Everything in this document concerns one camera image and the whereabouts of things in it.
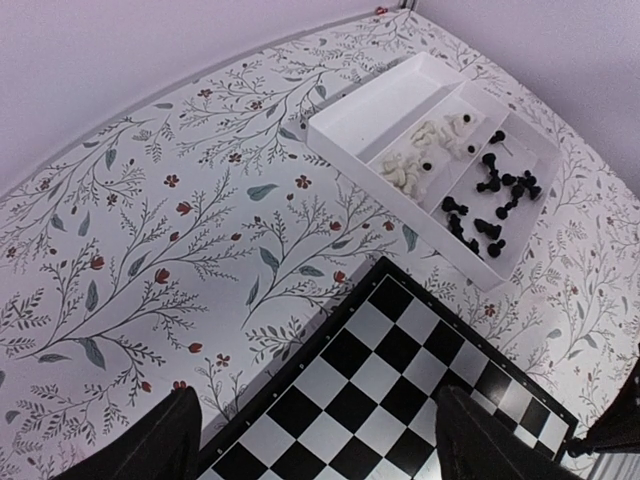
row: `table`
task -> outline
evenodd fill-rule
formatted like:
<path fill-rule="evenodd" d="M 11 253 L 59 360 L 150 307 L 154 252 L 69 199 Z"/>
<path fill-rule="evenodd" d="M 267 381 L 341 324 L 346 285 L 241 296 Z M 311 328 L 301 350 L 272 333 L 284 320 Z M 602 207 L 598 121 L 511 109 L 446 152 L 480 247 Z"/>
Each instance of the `table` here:
<path fill-rule="evenodd" d="M 306 119 L 427 51 L 552 138 L 560 174 L 490 293 L 304 144 Z M 580 420 L 636 357 L 640 202 L 548 107 L 407 10 L 189 79 L 0 202 L 0 478 L 49 478 L 172 388 L 210 439 L 386 255 Z M 566 464 L 586 475 L 593 460 Z"/>

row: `leaf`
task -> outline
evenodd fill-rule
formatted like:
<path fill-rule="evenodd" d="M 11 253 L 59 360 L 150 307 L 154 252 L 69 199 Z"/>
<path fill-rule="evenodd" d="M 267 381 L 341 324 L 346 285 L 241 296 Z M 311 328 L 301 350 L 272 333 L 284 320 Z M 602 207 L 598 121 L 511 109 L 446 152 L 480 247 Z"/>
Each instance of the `leaf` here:
<path fill-rule="evenodd" d="M 271 267 L 271 270 L 273 270 L 274 275 L 278 273 L 278 268 L 280 268 L 280 262 L 276 257 L 273 256 L 273 253 L 271 253 L 269 250 L 267 250 L 264 247 L 260 247 L 260 257 L 262 258 L 262 261 L 264 263 L 266 263 Z"/>
<path fill-rule="evenodd" d="M 116 161 L 116 151 L 115 148 L 110 148 L 104 154 L 104 163 L 107 165 L 107 170 L 111 170 L 111 165 Z"/>
<path fill-rule="evenodd" d="M 351 238 L 347 238 L 346 240 L 342 240 L 341 242 L 335 242 L 331 244 L 331 248 L 333 250 L 340 250 L 341 248 L 346 247 L 347 245 L 349 245 L 349 242 L 351 242 Z"/>
<path fill-rule="evenodd" d="M 304 275 L 305 277 L 324 277 L 324 273 L 311 265 L 305 265 L 300 268 L 299 272 L 300 275 Z"/>
<path fill-rule="evenodd" d="M 148 254 L 149 252 L 145 253 L 143 256 L 133 262 L 129 267 L 129 270 L 127 271 L 127 275 L 129 275 L 130 277 L 135 277 L 140 271 L 140 267 L 142 267 L 142 264 L 144 263 L 144 260 L 147 258 Z"/>
<path fill-rule="evenodd" d="M 7 413 L 4 414 L 4 419 L 7 421 L 9 425 L 11 425 L 11 422 L 13 422 L 13 419 L 16 418 L 18 415 L 20 415 L 19 411 L 9 410 Z"/>
<path fill-rule="evenodd" d="M 93 363 L 96 367 L 100 367 L 101 369 L 106 370 L 104 357 L 102 356 L 102 352 L 98 348 L 98 345 L 96 344 L 94 339 L 79 338 L 76 341 L 84 347 L 84 353 L 87 355 L 87 358 L 91 363 Z"/>
<path fill-rule="evenodd" d="M 547 335 L 547 338 L 560 338 L 562 336 L 562 330 L 560 330 L 559 328 L 556 328 L 555 330 L 553 330 L 552 332 L 549 333 L 549 335 Z"/>
<path fill-rule="evenodd" d="M 247 303 L 245 303 L 247 307 L 251 305 L 258 296 L 258 290 L 260 290 L 260 277 L 256 278 L 256 283 L 253 284 L 253 287 L 251 287 L 249 291 L 249 298 L 247 298 Z"/>
<path fill-rule="evenodd" d="M 598 348 L 598 344 L 596 343 L 596 341 L 593 339 L 593 337 L 589 334 L 584 336 L 584 339 L 587 341 L 587 343 L 589 344 L 589 346 L 591 348 Z"/>
<path fill-rule="evenodd" d="M 82 221 L 82 223 L 80 224 L 80 227 L 78 228 L 78 235 L 81 237 L 84 237 L 89 231 L 89 225 L 91 225 L 91 217 L 89 215 L 89 212 L 87 211 L 87 216 L 84 217 L 84 220 Z"/>
<path fill-rule="evenodd" d="M 289 130 L 287 130 L 284 127 L 280 127 L 280 130 L 278 130 L 278 133 L 286 139 L 295 140 L 296 142 L 300 141 L 298 137 L 296 137 L 293 133 L 291 133 Z"/>
<path fill-rule="evenodd" d="M 55 229 L 62 230 L 63 232 L 66 232 L 66 230 L 64 229 L 64 222 L 58 216 L 57 213 L 54 213 L 53 215 L 51 215 L 51 226 L 53 228 L 55 228 Z"/>
<path fill-rule="evenodd" d="M 71 360 L 64 355 L 58 355 L 57 353 L 46 353 L 38 359 L 38 363 L 56 363 L 61 360 Z"/>
<path fill-rule="evenodd" d="M 327 89 L 324 85 L 316 85 L 316 92 L 318 92 L 318 95 L 320 95 L 323 100 L 327 99 Z"/>
<path fill-rule="evenodd" d="M 87 289 L 87 300 L 84 302 L 84 306 L 87 307 L 87 310 L 93 312 L 98 306 L 98 300 L 98 287 L 96 285 L 96 281 L 91 280 L 89 288 Z"/>
<path fill-rule="evenodd" d="M 402 233 L 404 234 L 404 239 L 407 241 L 407 253 L 413 252 L 418 242 L 418 234 L 406 225 L 402 226 Z"/>
<path fill-rule="evenodd" d="M 62 185 L 62 182 L 58 183 L 55 187 L 51 189 L 51 191 L 49 191 L 49 196 L 47 196 L 47 200 L 51 200 L 53 197 L 56 196 L 56 193 L 58 193 L 58 190 L 60 190 L 60 185 Z"/>
<path fill-rule="evenodd" d="M 249 198 L 254 202 L 259 202 L 264 197 L 269 195 L 274 188 L 278 188 L 278 186 L 274 183 L 261 185 L 259 187 L 251 187 L 247 190 L 247 195 L 249 195 Z"/>

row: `checkered board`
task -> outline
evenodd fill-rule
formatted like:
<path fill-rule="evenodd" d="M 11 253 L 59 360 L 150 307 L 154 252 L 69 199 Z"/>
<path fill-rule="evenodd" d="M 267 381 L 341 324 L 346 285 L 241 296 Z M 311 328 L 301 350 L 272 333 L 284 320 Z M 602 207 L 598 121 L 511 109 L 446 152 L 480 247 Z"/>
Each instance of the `checkered board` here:
<path fill-rule="evenodd" d="M 383 258 L 205 447 L 201 480 L 439 480 L 434 400 L 443 385 L 558 461 L 577 424 Z"/>

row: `wall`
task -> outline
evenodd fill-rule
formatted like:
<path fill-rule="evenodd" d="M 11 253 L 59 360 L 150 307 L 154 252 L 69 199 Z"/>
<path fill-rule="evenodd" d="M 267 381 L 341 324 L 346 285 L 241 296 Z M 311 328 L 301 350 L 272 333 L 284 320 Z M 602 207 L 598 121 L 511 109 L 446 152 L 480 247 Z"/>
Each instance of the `wall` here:
<path fill-rule="evenodd" d="M 640 194 L 640 2 L 421 0 L 571 124 Z"/>
<path fill-rule="evenodd" d="M 379 0 L 0 0 L 0 191 L 146 96 Z"/>

